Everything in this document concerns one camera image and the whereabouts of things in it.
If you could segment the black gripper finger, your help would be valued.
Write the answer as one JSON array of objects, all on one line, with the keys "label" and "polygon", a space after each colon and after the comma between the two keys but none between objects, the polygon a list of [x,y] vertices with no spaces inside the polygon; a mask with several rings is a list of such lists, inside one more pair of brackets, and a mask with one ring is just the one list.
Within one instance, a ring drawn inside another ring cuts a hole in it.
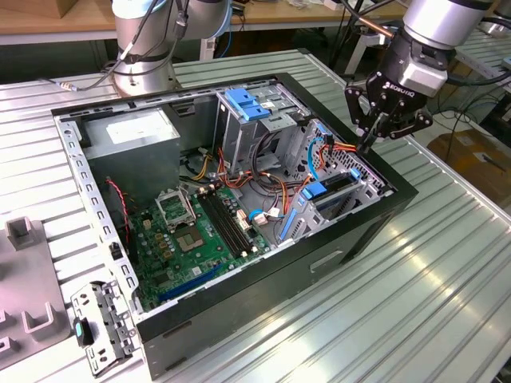
[{"label": "black gripper finger", "polygon": [[378,119],[375,127],[370,130],[366,139],[366,148],[383,140],[397,140],[404,136],[429,128],[433,124],[433,117],[425,110],[420,109],[409,116],[383,115]]},{"label": "black gripper finger", "polygon": [[381,113],[381,103],[370,101],[368,112],[365,113],[361,106],[363,90],[358,86],[348,85],[345,88],[345,98],[351,121],[357,127],[358,143],[356,150],[358,154],[367,154],[377,139],[374,133],[374,124]]}]

